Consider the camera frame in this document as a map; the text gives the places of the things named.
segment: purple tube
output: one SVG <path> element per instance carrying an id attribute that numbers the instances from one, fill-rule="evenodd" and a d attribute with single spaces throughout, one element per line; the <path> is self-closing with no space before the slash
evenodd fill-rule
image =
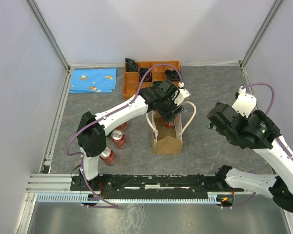
<path id="1" fill-rule="evenodd" d="M 83 158 L 81 159 L 81 168 L 84 168 L 84 161 L 83 161 Z M 104 200 L 102 197 L 100 197 L 99 195 L 97 195 L 93 189 L 90 187 L 87 179 L 86 179 L 86 176 L 84 175 L 84 171 L 82 171 L 82 175 L 83 175 L 83 178 L 84 178 L 84 182 L 86 183 L 86 186 L 87 188 L 93 193 L 93 195 L 95 196 L 95 198 L 105 202 L 106 204 L 108 204 L 109 206 L 91 206 L 91 208 L 118 208 L 118 205 L 116 204 L 113 204 L 109 201 L 106 201 Z"/>
<path id="2" fill-rule="evenodd" d="M 293 161 L 293 157 L 292 157 L 292 154 L 291 154 L 291 152 L 288 150 L 288 148 L 283 144 L 283 142 L 281 141 L 281 139 L 280 138 L 276 138 L 276 140 L 277 140 L 277 142 L 278 142 L 278 144 L 281 146 L 281 148 L 283 149 L 283 151 L 288 155 L 288 157 L 290 158 L 290 159 L 292 159 L 292 161 Z"/>
<path id="3" fill-rule="evenodd" d="M 266 112 L 265 112 L 265 114 L 268 114 L 269 111 L 270 111 L 270 109 L 272 108 L 272 105 L 273 105 L 273 102 L 274 102 L 274 88 L 273 88 L 270 84 L 268 84 L 268 83 L 263 83 L 263 82 L 260 82 L 260 83 L 253 83 L 253 84 L 247 84 L 247 85 L 242 86 L 242 88 L 245 89 L 245 88 L 252 87 L 252 86 L 256 86 L 256 85 L 265 85 L 265 86 L 269 87 L 270 90 L 271 90 L 271 92 L 272 92 L 272 99 L 271 99 L 271 101 L 270 101 L 270 104 L 269 104 L 268 109 L 267 109 Z"/>

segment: wooden tray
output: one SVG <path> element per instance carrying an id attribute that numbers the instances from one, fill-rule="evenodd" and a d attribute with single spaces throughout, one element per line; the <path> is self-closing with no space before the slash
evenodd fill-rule
<path id="1" fill-rule="evenodd" d="M 139 86 L 139 71 L 141 67 L 145 67 L 147 69 L 151 68 L 156 64 L 169 64 L 177 68 L 180 71 L 180 64 L 179 61 L 152 61 L 152 62 L 136 62 L 138 67 L 138 72 L 126 72 L 126 64 L 125 64 L 125 74 L 124 74 L 124 86 L 123 86 L 123 98 L 125 100 L 131 98 L 133 95 L 136 94 Z M 156 67 L 152 70 L 152 82 L 154 81 L 163 81 L 166 79 L 165 70 L 173 70 L 171 67 L 168 66 L 160 66 Z M 152 82 L 144 82 L 142 84 L 142 88 L 150 87 Z M 178 81 L 173 82 L 174 85 L 178 87 Z"/>

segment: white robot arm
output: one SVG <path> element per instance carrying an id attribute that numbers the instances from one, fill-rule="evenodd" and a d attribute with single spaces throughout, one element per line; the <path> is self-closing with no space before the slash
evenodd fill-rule
<path id="1" fill-rule="evenodd" d="M 165 80 L 150 88 L 141 89 L 138 96 L 133 96 L 110 110 L 95 115 L 85 113 L 77 131 L 97 120 L 96 124 L 77 137 L 84 155 L 86 179 L 91 180 L 99 174 L 99 155 L 106 148 L 106 135 L 122 123 L 152 110 L 156 110 L 167 122 L 173 121 L 184 110 L 181 104 L 189 96 L 190 92 L 187 89 L 177 88 L 169 80 Z"/>
<path id="2" fill-rule="evenodd" d="M 293 212 L 293 151 L 278 127 L 263 112 L 253 109 L 256 98 L 239 89 L 232 106 L 217 103 L 208 114 L 210 126 L 242 149 L 262 156 L 277 175 L 256 175 L 231 168 L 225 182 L 233 188 L 251 190 L 272 198 L 280 207 Z"/>

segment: blue towel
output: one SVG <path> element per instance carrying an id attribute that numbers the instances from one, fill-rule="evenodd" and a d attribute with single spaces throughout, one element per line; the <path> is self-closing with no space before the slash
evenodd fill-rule
<path id="1" fill-rule="evenodd" d="M 74 70 L 70 93 L 111 93 L 116 88 L 116 68 Z"/>

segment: red soda can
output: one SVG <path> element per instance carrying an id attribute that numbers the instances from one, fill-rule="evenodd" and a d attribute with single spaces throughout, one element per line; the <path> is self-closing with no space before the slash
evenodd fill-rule
<path id="1" fill-rule="evenodd" d="M 114 130 L 112 133 L 112 141 L 117 149 L 123 149 L 127 145 L 125 134 L 121 130 Z"/>
<path id="2" fill-rule="evenodd" d="M 100 154 L 100 159 L 102 159 L 107 166 L 112 166 L 115 163 L 116 156 L 113 150 L 106 147 L 106 149 Z"/>
<path id="3" fill-rule="evenodd" d="M 173 126 L 175 126 L 176 120 L 174 119 L 172 122 L 166 122 L 164 120 L 164 124 L 165 124 L 166 127 L 172 128 Z"/>
<path id="4" fill-rule="evenodd" d="M 127 124 L 127 122 L 125 122 L 125 123 L 119 125 L 116 129 L 121 130 L 123 132 L 123 131 L 126 131 L 127 127 L 128 127 L 128 124 Z"/>

